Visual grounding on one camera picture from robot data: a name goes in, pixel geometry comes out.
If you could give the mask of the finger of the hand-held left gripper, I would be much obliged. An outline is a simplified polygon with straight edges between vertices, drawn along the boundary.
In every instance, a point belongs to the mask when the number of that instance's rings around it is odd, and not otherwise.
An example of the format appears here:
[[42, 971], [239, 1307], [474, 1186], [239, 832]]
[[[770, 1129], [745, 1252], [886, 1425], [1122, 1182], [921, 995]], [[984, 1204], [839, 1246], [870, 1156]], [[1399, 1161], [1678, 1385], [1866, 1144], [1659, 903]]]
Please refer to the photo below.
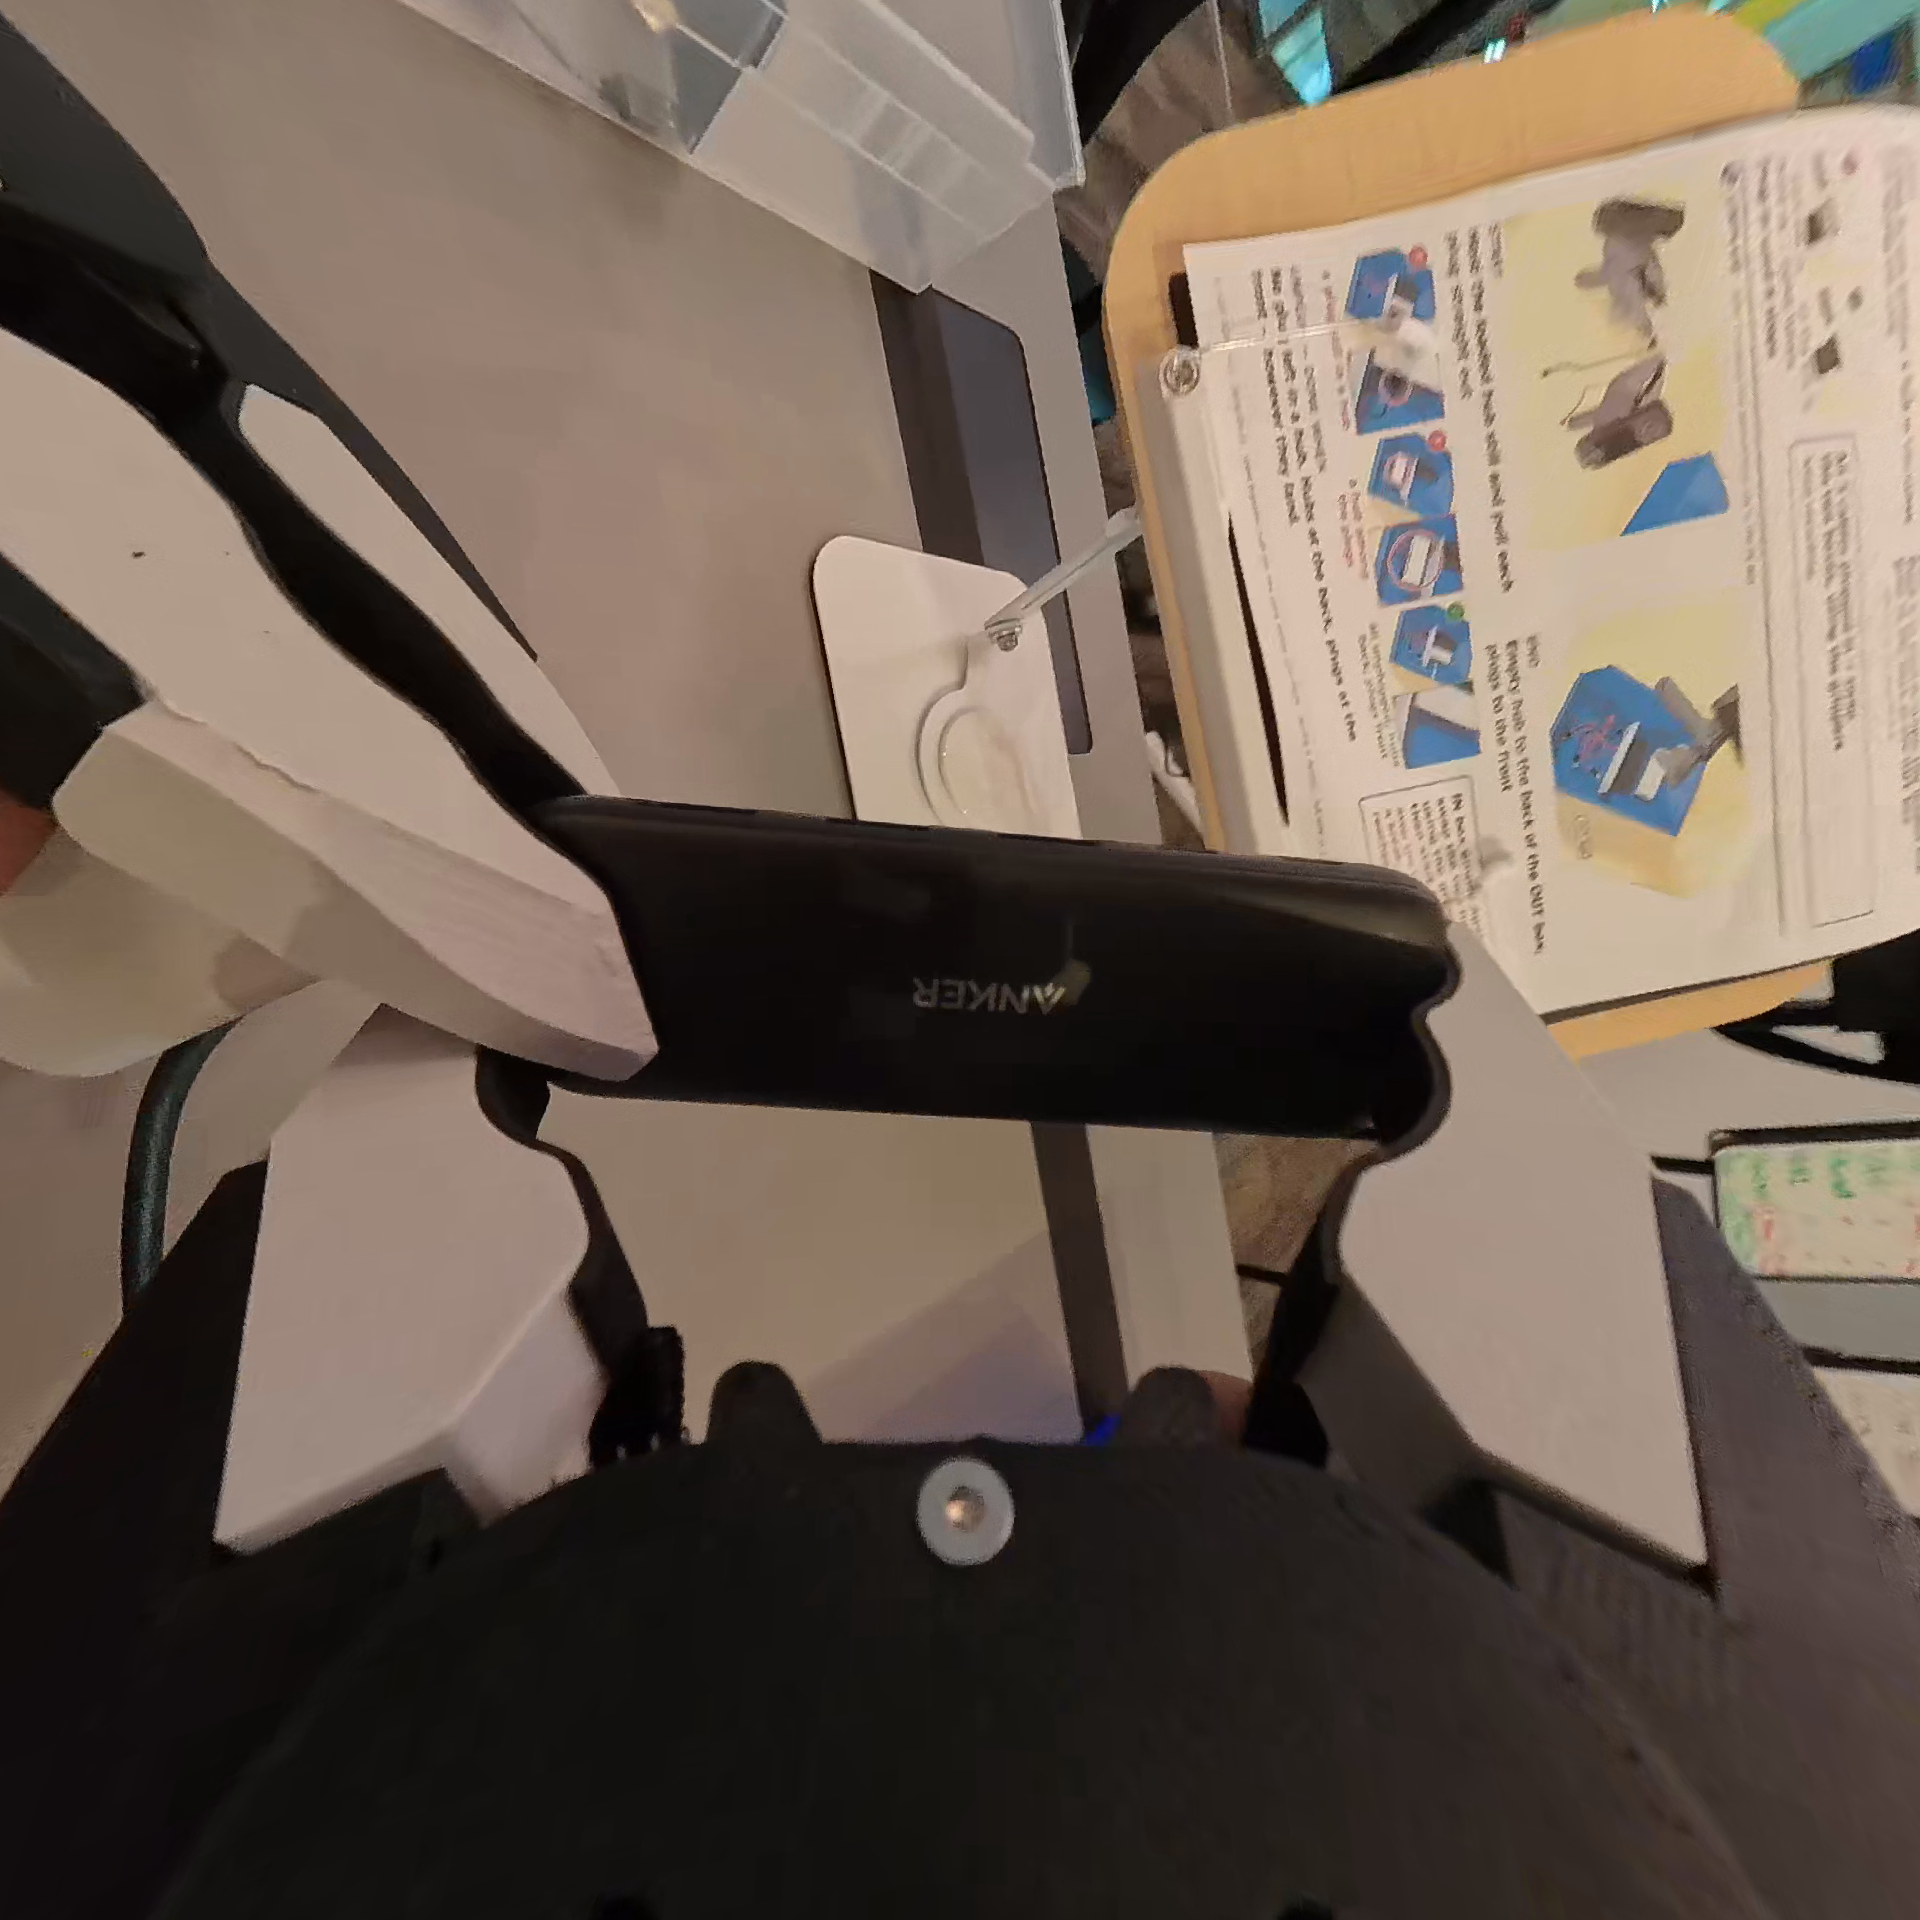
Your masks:
[[155, 424], [15, 340], [3, 559], [138, 687], [53, 802], [88, 855], [457, 1040], [604, 1080], [653, 1057], [598, 883], [296, 611]]
[[230, 385], [229, 504], [322, 638], [444, 733], [500, 805], [604, 790], [537, 661], [322, 419]]

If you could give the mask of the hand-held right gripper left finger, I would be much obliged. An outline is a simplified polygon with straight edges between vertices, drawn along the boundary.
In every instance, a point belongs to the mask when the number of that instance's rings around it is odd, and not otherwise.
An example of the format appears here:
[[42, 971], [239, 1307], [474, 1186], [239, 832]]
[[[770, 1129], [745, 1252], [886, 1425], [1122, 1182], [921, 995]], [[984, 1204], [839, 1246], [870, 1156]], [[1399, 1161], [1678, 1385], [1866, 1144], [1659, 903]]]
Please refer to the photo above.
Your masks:
[[215, 1542], [440, 1474], [484, 1523], [592, 1471], [649, 1314], [546, 1077], [390, 1009], [268, 1151]]

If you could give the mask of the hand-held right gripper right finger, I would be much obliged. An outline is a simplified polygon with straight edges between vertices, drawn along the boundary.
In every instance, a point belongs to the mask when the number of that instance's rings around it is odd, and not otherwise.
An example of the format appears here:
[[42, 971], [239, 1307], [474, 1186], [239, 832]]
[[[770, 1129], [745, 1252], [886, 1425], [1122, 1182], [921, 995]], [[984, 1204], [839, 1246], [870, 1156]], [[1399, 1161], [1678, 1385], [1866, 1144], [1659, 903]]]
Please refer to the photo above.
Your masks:
[[1486, 1482], [1706, 1567], [1651, 1164], [1465, 931], [1363, 934], [1317, 1013], [1370, 1046], [1378, 1144], [1281, 1283], [1246, 1439], [1439, 1509]]

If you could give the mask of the slim black usb hub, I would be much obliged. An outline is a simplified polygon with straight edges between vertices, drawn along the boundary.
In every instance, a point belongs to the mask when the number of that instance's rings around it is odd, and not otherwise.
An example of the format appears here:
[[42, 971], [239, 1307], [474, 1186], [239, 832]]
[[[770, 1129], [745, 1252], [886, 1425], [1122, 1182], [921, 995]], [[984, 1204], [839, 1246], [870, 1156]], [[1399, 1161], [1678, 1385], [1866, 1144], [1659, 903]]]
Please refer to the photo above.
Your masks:
[[1384, 868], [592, 797], [537, 829], [653, 1018], [606, 1095], [1384, 1153], [1446, 1114], [1459, 962]]

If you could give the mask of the clear plastic bin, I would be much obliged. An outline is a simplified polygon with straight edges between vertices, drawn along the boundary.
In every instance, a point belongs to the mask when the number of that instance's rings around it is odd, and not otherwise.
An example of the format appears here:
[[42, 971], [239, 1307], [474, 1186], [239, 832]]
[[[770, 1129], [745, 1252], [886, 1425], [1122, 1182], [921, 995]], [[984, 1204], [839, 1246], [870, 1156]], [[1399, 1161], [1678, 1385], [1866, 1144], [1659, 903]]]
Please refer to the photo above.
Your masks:
[[1085, 180], [1061, 4], [415, 4], [904, 291]]

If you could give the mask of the white easel board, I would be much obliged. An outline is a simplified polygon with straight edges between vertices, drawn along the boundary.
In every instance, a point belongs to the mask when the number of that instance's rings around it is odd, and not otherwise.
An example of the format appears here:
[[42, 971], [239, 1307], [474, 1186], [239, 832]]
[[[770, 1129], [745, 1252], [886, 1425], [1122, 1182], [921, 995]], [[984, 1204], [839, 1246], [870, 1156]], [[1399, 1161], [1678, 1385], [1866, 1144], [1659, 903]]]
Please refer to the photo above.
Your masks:
[[1917, 1123], [1724, 1133], [1706, 1161], [1753, 1276], [1917, 1283]]

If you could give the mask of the instruction sheet on stand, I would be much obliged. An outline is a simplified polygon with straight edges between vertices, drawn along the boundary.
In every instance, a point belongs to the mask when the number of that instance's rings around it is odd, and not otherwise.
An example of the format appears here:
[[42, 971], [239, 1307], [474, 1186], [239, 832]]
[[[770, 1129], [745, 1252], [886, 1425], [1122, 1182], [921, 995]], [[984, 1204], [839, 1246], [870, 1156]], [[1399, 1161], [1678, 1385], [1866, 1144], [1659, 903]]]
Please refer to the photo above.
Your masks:
[[[1664, 7], [1528, 39], [1497, 62], [1446, 62], [1268, 114], [1194, 142], [1146, 180], [1116, 232], [1102, 327], [1208, 848], [1234, 854], [1208, 757], [1226, 717], [1208, 591], [1225, 575], [1225, 524], [1189, 485], [1171, 419], [1194, 355], [1189, 299], [1175, 288], [1185, 248], [1367, 222], [1797, 107], [1799, 81], [1761, 34], [1728, 12]], [[1536, 1015], [1580, 1061], [1765, 1015], [1816, 977], [1830, 979], [1830, 962]]]

